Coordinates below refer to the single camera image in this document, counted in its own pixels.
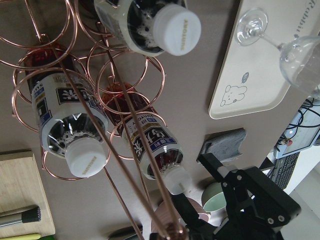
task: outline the yellow handle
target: yellow handle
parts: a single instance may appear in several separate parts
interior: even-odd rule
[[[0,238],[0,240],[37,240],[39,238],[41,238],[41,235],[38,233],[35,233],[35,234],[28,234],[23,236],[11,236],[11,237]]]

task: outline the keyboard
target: keyboard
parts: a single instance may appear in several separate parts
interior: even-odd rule
[[[271,180],[281,189],[285,189],[294,172],[299,152],[279,158],[276,160]]]

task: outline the cartoon bear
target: cartoon bear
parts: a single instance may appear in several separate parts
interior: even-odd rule
[[[230,105],[245,98],[246,86],[226,86],[220,106]]]

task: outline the white bottle cap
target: white bottle cap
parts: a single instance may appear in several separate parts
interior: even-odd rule
[[[192,11],[177,4],[168,4],[156,13],[152,34],[160,48],[172,55],[181,56],[197,45],[201,23]]]
[[[163,173],[163,182],[171,194],[178,195],[190,187],[192,179],[183,166],[177,165]]]
[[[107,157],[98,140],[83,137],[67,146],[65,160],[74,176],[87,178],[100,172],[106,164]]]

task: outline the plastic bottle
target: plastic bottle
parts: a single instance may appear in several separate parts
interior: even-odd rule
[[[129,89],[131,85],[126,83],[125,87],[126,89]],[[121,87],[116,82],[111,87],[108,87],[107,90],[120,92]],[[145,99],[138,94],[130,93],[129,97],[136,111],[148,105]],[[117,95],[116,99],[121,112],[130,112],[123,94]],[[102,95],[102,100],[110,108],[117,110],[116,101],[113,99],[112,94],[104,93]],[[149,107],[145,111],[153,113],[156,112],[153,107]],[[119,114],[112,113],[108,110],[106,110],[106,114],[114,125],[121,121]],[[181,166],[183,152],[178,141],[158,117],[147,113],[138,114],[138,120],[144,129],[145,137],[148,140],[148,144],[152,150],[152,155],[154,156],[157,166],[162,174],[166,188],[173,195],[183,193],[189,188],[192,179],[188,172]],[[141,171],[148,179],[154,180],[155,176],[150,165],[150,160],[145,153],[145,149],[134,120],[132,118],[126,120],[126,126],[128,128],[129,136],[133,143]],[[124,127],[120,126],[117,131],[121,137],[128,142]]]
[[[57,54],[61,56],[63,50],[57,50]],[[56,59],[51,49],[39,49],[25,59],[24,65],[42,66]],[[66,69],[75,71],[71,56],[62,62]],[[97,122],[106,131],[108,118],[99,108],[92,88],[75,74],[70,76]],[[98,173],[107,159],[102,139],[67,76],[59,70],[47,71],[31,77],[28,86],[43,149],[65,158],[71,173],[76,177],[85,178]]]
[[[134,52],[185,55],[198,43],[201,23],[185,0],[94,0],[103,25]]]

